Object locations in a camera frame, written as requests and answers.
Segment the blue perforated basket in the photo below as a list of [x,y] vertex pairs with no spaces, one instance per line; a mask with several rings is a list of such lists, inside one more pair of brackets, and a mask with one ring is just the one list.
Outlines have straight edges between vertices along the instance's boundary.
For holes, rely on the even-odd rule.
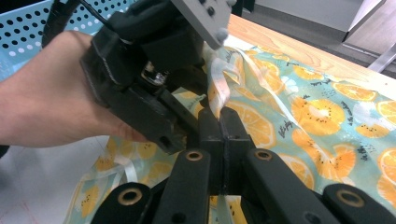
[[[87,0],[104,18],[136,0]],[[41,37],[52,0],[0,14],[0,80],[9,77],[41,50]],[[93,35],[102,23],[79,6],[65,30]]]

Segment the white floor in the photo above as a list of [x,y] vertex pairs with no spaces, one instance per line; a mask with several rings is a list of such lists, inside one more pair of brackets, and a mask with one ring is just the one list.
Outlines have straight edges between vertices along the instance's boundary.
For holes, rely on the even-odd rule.
[[80,178],[107,136],[56,148],[11,147],[0,159],[0,224],[62,223]]

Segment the fabric cloth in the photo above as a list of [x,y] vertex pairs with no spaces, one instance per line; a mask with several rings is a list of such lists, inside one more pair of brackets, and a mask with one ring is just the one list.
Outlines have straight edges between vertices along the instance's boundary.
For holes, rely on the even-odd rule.
[[[396,215],[395,101],[265,47],[206,48],[205,60],[215,116],[223,106],[236,110],[256,147],[276,152],[308,188],[356,186]],[[204,96],[180,91],[176,98],[194,116],[202,109]],[[106,154],[78,184],[65,223],[90,222],[120,183],[154,186],[175,158],[152,143],[110,138]],[[246,223],[240,198],[210,202],[211,223]]]

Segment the black cable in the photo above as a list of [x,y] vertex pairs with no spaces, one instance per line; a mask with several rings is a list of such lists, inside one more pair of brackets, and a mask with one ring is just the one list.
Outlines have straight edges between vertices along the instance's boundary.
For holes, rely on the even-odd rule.
[[107,29],[111,30],[114,32],[113,26],[108,23],[108,21],[103,18],[98,11],[96,11],[89,3],[87,3],[85,0],[78,0],[87,10],[96,18],[98,19]]

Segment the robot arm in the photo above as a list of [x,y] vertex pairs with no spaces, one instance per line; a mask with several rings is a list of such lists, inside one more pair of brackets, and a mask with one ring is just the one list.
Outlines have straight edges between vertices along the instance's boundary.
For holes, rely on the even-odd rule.
[[[84,1],[69,0],[64,6],[55,1],[44,45],[62,31],[79,2]],[[206,93],[203,44],[222,46],[232,3],[140,0],[124,13],[115,12],[81,59],[97,103],[165,152],[185,149],[186,136],[198,132],[197,120],[171,92],[182,87]]]

